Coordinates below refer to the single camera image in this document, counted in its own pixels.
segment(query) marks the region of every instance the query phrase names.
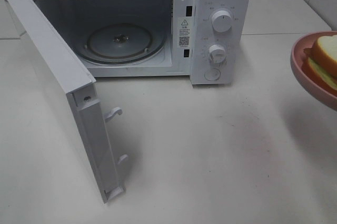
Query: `open microwave door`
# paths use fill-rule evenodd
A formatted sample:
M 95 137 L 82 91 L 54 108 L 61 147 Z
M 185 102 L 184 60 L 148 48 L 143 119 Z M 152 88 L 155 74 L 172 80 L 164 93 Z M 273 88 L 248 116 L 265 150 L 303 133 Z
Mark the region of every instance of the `open microwave door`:
M 48 102 L 65 129 L 75 132 L 73 138 L 82 139 L 84 156 L 87 155 L 103 201 L 107 202 L 123 192 L 123 187 L 105 123 L 122 111 L 115 108 L 102 114 L 95 78 L 33 0 L 5 2 Z

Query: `bread slice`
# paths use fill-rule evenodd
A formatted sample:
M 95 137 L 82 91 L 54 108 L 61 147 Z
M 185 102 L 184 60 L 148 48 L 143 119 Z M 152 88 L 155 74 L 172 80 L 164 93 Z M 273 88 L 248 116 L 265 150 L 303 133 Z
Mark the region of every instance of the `bread slice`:
M 317 85 L 330 94 L 337 96 L 337 79 L 319 66 L 311 58 L 307 58 L 302 65 L 302 71 Z
M 337 77 L 337 35 L 319 37 L 310 57 L 333 77 Z

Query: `qr code label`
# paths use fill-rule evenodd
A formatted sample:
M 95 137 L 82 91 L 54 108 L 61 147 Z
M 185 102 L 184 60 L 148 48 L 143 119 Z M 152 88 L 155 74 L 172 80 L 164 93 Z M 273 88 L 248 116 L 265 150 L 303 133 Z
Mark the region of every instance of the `qr code label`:
M 190 48 L 193 42 L 193 17 L 185 16 L 177 19 L 177 47 Z
M 190 44 L 189 36 L 180 36 L 179 37 L 179 46 L 188 46 Z

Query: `plate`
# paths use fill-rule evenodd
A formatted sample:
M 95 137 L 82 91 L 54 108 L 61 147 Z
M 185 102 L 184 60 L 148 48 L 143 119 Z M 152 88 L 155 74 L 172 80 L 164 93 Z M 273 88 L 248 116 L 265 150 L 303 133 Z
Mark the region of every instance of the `plate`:
M 290 63 L 293 74 L 298 82 L 301 84 L 301 86 L 321 103 L 327 105 L 334 110 L 337 110 L 337 97 L 317 85 L 302 71 L 303 62 L 308 57 L 303 52 L 303 49 L 311 48 L 313 43 L 321 36 L 333 35 L 337 35 L 337 31 L 315 32 L 301 37 L 293 45 L 293 48 L 291 50 Z

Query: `white control knob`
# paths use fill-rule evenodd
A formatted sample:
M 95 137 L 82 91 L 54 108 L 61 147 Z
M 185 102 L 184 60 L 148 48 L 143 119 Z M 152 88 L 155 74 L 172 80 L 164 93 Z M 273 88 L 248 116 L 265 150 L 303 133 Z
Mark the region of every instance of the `white control knob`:
M 210 53 L 210 60 L 215 63 L 219 64 L 226 59 L 226 48 L 219 44 L 214 44 L 209 49 Z
M 219 10 L 212 15 L 213 29 L 217 32 L 226 32 L 232 27 L 233 17 L 226 10 Z

